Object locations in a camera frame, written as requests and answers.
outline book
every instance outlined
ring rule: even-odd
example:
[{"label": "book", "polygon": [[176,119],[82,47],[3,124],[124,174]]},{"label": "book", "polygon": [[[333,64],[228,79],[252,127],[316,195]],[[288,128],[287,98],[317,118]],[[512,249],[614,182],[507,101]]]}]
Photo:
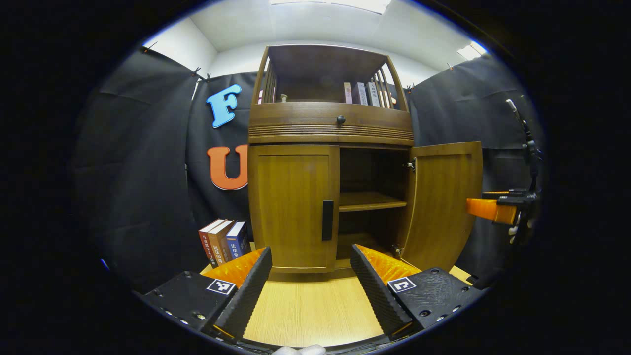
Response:
[{"label": "book", "polygon": [[247,243],[245,222],[235,222],[228,234],[226,234],[226,240],[228,241],[232,260],[251,252],[250,244]]},{"label": "book", "polygon": [[379,105],[379,97],[377,96],[377,85],[375,85],[372,81],[369,81],[366,84],[368,86],[368,98],[370,99],[370,104],[375,107],[381,107],[381,105]]},{"label": "book", "polygon": [[356,104],[368,105],[366,87],[363,83],[356,83],[353,87],[353,101],[355,101]]},{"label": "book", "polygon": [[351,91],[351,83],[344,83],[344,96],[346,97],[346,103],[353,103],[353,92]]},{"label": "book", "polygon": [[226,233],[230,230],[229,227],[233,223],[233,220],[224,220],[221,224],[208,231],[208,241],[212,247],[217,265],[219,266],[232,260],[230,253],[228,252]]},{"label": "book", "polygon": [[212,247],[210,246],[210,240],[208,239],[208,231],[210,231],[212,228],[215,228],[222,222],[223,222],[223,219],[215,220],[213,223],[207,225],[206,227],[198,231],[199,238],[201,240],[201,246],[204,248],[206,257],[208,258],[208,261],[210,262],[210,265],[213,268],[217,266],[217,260],[215,260],[215,255],[213,254]]}]

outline blue letter f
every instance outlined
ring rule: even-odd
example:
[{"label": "blue letter f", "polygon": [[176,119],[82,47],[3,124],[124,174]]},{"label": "blue letter f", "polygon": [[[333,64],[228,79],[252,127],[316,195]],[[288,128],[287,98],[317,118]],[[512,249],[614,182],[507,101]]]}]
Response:
[{"label": "blue letter f", "polygon": [[235,117],[233,112],[228,112],[228,107],[233,110],[237,108],[237,97],[234,94],[240,92],[241,87],[238,84],[234,84],[206,99],[206,102],[210,103],[213,116],[215,117],[213,121],[214,128],[231,121]]}]

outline bookshelf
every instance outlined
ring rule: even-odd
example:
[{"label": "bookshelf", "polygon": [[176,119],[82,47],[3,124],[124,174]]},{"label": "bookshelf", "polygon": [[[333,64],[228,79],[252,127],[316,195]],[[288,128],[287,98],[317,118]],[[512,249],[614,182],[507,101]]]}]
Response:
[{"label": "bookshelf", "polygon": [[[379,106],[347,104],[344,82],[374,82],[383,93]],[[256,248],[271,246],[273,272],[348,268],[355,243],[421,270],[450,270],[464,248],[474,221],[466,198],[481,193],[481,144],[414,147],[388,56],[328,45],[267,47],[248,143],[252,232]],[[407,167],[413,161],[414,171]]]}]

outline white wall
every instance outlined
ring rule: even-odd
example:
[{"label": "white wall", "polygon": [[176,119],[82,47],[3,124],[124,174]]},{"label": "white wall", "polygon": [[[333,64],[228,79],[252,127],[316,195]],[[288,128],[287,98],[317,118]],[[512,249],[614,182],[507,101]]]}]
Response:
[{"label": "white wall", "polygon": [[[343,42],[328,42],[328,41],[299,41],[299,40],[287,40],[279,42],[265,42],[252,45],[245,45],[243,47],[230,49],[224,52],[219,52],[215,57],[215,60],[210,66],[210,73],[213,77],[244,73],[248,71],[258,71],[261,64],[261,58],[263,51],[267,45],[278,44],[330,44],[330,45],[343,45],[345,47],[352,47],[357,49],[364,49],[366,51],[386,54],[392,59],[392,63],[396,68],[396,72],[399,75],[401,84],[403,87],[407,85],[418,84],[421,81],[430,78],[434,74],[437,74],[433,68],[419,63],[408,57],[400,56],[392,52],[383,51],[365,45],[350,44]],[[384,67],[384,73],[386,74],[386,80],[392,83],[392,76],[388,68]]]},{"label": "white wall", "polygon": [[190,70],[201,67],[198,74],[203,78],[207,73],[216,76],[210,68],[217,56],[217,50],[195,26],[191,18],[186,17],[173,24],[148,39],[143,45],[149,47],[156,41],[158,43],[151,47],[151,50],[164,54]]}]

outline cabinet door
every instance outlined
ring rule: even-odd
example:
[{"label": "cabinet door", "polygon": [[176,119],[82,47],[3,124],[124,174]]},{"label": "cabinet door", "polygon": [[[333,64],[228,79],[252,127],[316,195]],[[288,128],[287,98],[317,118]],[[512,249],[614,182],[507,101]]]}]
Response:
[{"label": "cabinet door", "polygon": [[447,272],[469,238],[475,217],[466,199],[482,191],[482,145],[479,141],[414,147],[410,159],[408,205],[399,234],[401,258],[426,270]]},{"label": "cabinet door", "polygon": [[338,242],[339,147],[250,146],[248,195],[256,248],[272,271],[332,272]]}]

